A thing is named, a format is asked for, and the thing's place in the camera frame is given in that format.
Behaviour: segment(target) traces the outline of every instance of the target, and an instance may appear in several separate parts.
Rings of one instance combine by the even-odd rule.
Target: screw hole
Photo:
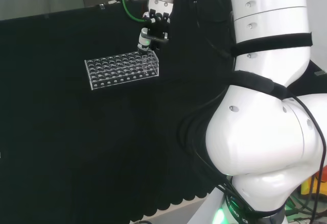
[[[307,119],[307,125],[309,127],[309,130],[312,130],[313,129],[313,125],[312,125],[311,120]]]
[[[240,109],[236,106],[229,106],[230,111],[237,113]]]

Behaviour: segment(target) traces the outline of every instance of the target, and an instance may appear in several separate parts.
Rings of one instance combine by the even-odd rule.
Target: equipment
[[[327,94],[297,98],[286,89],[310,59],[307,3],[231,1],[235,71],[224,80],[230,86],[207,126],[206,148],[213,165],[233,176],[217,186],[229,223],[285,224],[286,199],[326,165]],[[169,41],[173,0],[149,0],[148,10],[138,43],[145,52]]]

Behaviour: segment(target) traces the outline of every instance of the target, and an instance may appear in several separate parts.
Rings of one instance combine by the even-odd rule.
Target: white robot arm
[[[237,44],[310,33],[306,0],[231,1]],[[151,10],[170,15],[172,0],[149,0]],[[145,50],[145,40],[155,40],[147,34],[141,34],[139,41],[139,47]],[[165,38],[161,34],[155,36],[160,41]],[[273,48],[238,55],[235,70],[255,73],[288,87],[301,77],[309,60],[309,46]],[[327,137],[327,94],[299,99]],[[318,171],[323,152],[313,122],[294,99],[281,101],[236,85],[229,87],[208,125],[206,147],[215,167],[233,176],[232,184],[239,195],[262,212],[280,209],[291,192]],[[224,208],[229,223],[237,223],[239,220],[229,213],[226,203]],[[283,216],[276,223],[287,220]]]

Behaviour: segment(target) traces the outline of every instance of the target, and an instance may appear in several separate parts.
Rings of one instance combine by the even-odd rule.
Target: black velcro strap
[[[284,34],[237,43],[231,48],[231,54],[233,57],[237,57],[247,53],[270,51],[272,49],[305,47],[312,46],[312,44],[311,33]]]
[[[287,88],[283,85],[277,84],[272,80],[257,75],[255,73],[246,71],[234,71],[230,76],[224,79],[228,85],[236,85],[251,90],[256,90],[267,95],[274,96],[280,100],[289,97]]]

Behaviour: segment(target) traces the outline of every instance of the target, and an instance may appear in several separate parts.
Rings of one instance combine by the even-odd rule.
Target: green led light
[[[228,224],[222,209],[219,209],[215,214],[213,224]]]

